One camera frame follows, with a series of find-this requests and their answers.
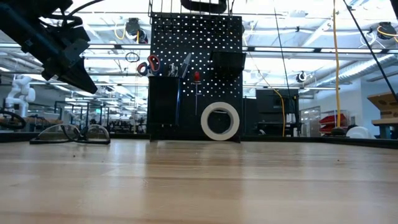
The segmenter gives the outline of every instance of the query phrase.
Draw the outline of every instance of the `roll of tape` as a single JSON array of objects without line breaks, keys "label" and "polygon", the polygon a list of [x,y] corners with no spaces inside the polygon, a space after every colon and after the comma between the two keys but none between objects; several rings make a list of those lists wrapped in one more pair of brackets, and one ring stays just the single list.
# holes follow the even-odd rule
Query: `roll of tape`
[{"label": "roll of tape", "polygon": [[[221,134],[217,134],[215,132],[213,132],[208,124],[208,118],[210,116],[210,114],[216,110],[221,110],[221,111],[225,111],[227,112],[227,114],[229,115],[229,117],[231,118],[231,125],[229,126],[229,128]],[[203,130],[203,132],[205,132],[205,134],[216,141],[225,141],[228,140],[230,138],[232,138],[239,129],[239,115],[238,112],[236,111],[236,109],[231,106],[228,103],[224,103],[224,102],[216,102],[216,103],[212,103],[209,106],[206,107],[206,109],[203,111],[203,113],[201,114],[201,128]]]}]

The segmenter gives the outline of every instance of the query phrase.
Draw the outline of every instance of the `eyeglasses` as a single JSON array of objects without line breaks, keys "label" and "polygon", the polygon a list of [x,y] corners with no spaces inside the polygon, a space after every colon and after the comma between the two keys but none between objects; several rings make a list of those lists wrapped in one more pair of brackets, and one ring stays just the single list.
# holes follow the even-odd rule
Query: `eyeglasses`
[{"label": "eyeglasses", "polygon": [[72,124],[58,124],[42,131],[30,144],[59,144],[77,142],[83,144],[111,143],[108,131],[98,124],[92,124],[81,131]]}]

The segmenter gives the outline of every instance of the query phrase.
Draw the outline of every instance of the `black storage bin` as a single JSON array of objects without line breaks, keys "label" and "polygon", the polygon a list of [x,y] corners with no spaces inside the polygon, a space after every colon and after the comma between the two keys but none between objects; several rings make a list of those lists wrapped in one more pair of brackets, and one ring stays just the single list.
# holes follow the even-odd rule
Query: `black storage bin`
[{"label": "black storage bin", "polygon": [[214,68],[214,72],[224,75],[232,75],[231,78],[239,76],[246,61],[246,54],[235,52],[216,52],[210,55],[210,68]]},{"label": "black storage bin", "polygon": [[178,126],[182,79],[149,77],[148,124]]}]

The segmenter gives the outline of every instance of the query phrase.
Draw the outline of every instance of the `wooden table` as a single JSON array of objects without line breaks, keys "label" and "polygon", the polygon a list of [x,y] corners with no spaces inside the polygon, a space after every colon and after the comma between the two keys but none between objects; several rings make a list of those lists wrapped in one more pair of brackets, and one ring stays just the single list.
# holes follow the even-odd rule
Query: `wooden table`
[{"label": "wooden table", "polygon": [[316,143],[0,144],[0,222],[397,223],[398,151]]}]

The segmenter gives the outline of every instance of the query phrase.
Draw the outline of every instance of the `black pegboard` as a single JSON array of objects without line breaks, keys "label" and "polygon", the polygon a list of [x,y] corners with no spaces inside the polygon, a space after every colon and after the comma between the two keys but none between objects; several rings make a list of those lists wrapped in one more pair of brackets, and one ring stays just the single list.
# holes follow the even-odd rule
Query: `black pegboard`
[{"label": "black pegboard", "polygon": [[[242,121],[242,75],[235,77],[228,73],[215,73],[208,68],[212,50],[242,53],[242,17],[157,13],[152,19],[150,52],[158,56],[165,69],[171,63],[180,67],[186,56],[192,54],[188,73],[182,80],[180,125],[172,128],[151,126],[148,131],[152,137],[173,136],[179,139],[205,136],[200,116],[208,105],[218,101],[231,104]],[[167,30],[164,24],[170,24]],[[201,73],[201,85],[198,85],[201,95],[198,96],[195,116],[195,85],[192,82],[196,71]]]}]

